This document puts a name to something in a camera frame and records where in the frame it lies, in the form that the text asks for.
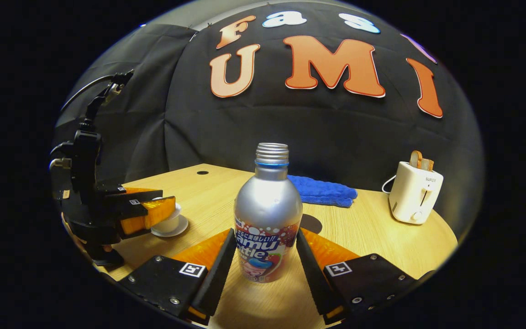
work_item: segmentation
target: white toaster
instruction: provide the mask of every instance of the white toaster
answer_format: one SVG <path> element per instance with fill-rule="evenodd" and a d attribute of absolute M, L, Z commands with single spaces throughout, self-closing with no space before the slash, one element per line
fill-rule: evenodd
<path fill-rule="evenodd" d="M 398 221 L 425 223 L 440 194 L 444 176 L 399 162 L 397 176 L 389 194 L 389 206 Z"/>

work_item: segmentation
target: cartoon character on label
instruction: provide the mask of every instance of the cartoon character on label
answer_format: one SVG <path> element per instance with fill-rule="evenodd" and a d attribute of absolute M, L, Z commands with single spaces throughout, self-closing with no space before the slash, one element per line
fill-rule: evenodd
<path fill-rule="evenodd" d="M 247 279 L 257 281 L 257 277 L 263 275 L 263 273 L 265 273 L 265 271 L 271 266 L 273 266 L 272 262 L 251 258 L 248 262 L 245 262 L 245 264 L 242 265 L 242 268 L 247 275 Z"/>

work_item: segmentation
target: power cord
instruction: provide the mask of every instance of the power cord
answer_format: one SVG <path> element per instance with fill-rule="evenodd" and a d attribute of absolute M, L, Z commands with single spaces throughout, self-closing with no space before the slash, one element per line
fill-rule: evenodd
<path fill-rule="evenodd" d="M 380 188 L 380 190 L 381 190 L 381 191 L 383 191 L 383 192 L 385 192 L 385 193 L 387 193 L 387 194 L 390 194 L 390 193 L 391 193 L 391 191 L 389 191 L 389 192 L 385 191 L 385 190 L 384 190 L 384 186 L 385 186 L 385 185 L 387 185 L 389 181 L 392 181 L 392 180 L 394 180 L 394 179 L 395 179 L 395 177 L 397 177 L 397 175 L 394 175 L 394 176 L 393 176 L 393 177 L 391 177 L 391 178 L 390 178 L 390 179 L 389 179 L 388 181 L 384 182 L 384 184 L 383 184 L 383 186 L 382 186 L 382 187 Z"/>
<path fill-rule="evenodd" d="M 69 104 L 71 102 L 73 102 L 73 100 L 75 100 L 75 98 L 77 98 L 80 94 L 82 94 L 83 92 L 85 92 L 88 88 L 94 86 L 95 84 L 97 83 L 100 83 L 102 81 L 105 81 L 105 80 L 111 80 L 113 79 L 113 77 L 115 77 L 115 74 L 111 74 L 111 75 L 105 75 L 104 77 L 100 77 L 98 79 L 96 79 L 95 81 L 92 81 L 91 83 L 87 84 L 86 86 L 82 87 L 79 91 L 77 91 L 76 94 L 74 94 L 67 102 L 66 104 L 64 104 L 64 106 L 62 106 L 62 108 L 60 109 L 60 114 L 62 114 L 62 112 L 64 112 L 64 110 L 66 110 L 67 106 L 69 106 Z"/>

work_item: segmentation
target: blue towel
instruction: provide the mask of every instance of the blue towel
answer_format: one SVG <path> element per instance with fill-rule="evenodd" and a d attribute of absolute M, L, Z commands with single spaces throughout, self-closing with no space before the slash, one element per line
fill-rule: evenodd
<path fill-rule="evenodd" d="M 298 189 L 301 202 L 349 208 L 357 198 L 357 190 L 338 183 L 314 180 L 309 177 L 288 175 Z"/>

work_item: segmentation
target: letter m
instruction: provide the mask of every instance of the letter m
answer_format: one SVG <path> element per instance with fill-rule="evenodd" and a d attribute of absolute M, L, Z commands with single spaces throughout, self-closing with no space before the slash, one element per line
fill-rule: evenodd
<path fill-rule="evenodd" d="M 293 89 L 313 89 L 318 80 L 311 76 L 313 65 L 324 84 L 333 89 L 340 81 L 344 70 L 348 67 L 348 80 L 344 88 L 354 94 L 372 97 L 383 97 L 384 88 L 374 67 L 371 44 L 359 40 L 346 39 L 340 43 L 336 52 L 332 53 L 315 37 L 291 36 L 284 43 L 292 48 L 292 76 L 285 85 Z"/>

